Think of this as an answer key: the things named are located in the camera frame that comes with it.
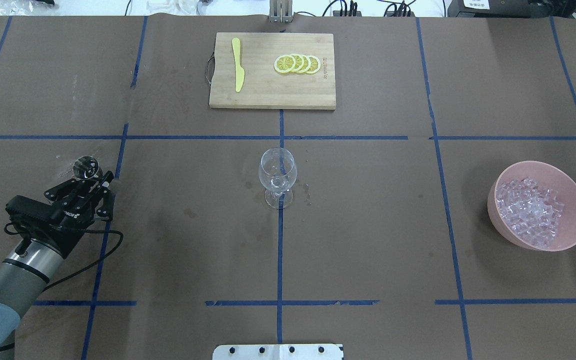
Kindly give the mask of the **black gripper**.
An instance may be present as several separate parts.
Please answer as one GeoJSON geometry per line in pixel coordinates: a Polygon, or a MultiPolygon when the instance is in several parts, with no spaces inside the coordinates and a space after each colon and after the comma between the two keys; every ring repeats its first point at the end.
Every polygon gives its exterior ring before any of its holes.
{"type": "Polygon", "coordinates": [[[35,241],[67,259],[94,221],[114,219],[115,194],[110,190],[114,178],[112,171],[106,171],[101,176],[66,180],[44,191],[51,204],[14,196],[5,207],[22,237],[14,251],[22,255],[35,241]]]}

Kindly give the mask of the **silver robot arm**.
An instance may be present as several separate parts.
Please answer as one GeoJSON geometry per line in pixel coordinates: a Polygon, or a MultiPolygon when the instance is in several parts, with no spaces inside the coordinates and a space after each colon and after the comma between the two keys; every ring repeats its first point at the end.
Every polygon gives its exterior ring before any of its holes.
{"type": "Polygon", "coordinates": [[[14,358],[16,329],[38,297],[62,283],[53,277],[82,237],[113,219],[114,178],[87,171],[46,190],[46,202],[20,194],[7,202],[13,229],[5,232],[21,241],[0,264],[0,360],[14,358]]]}

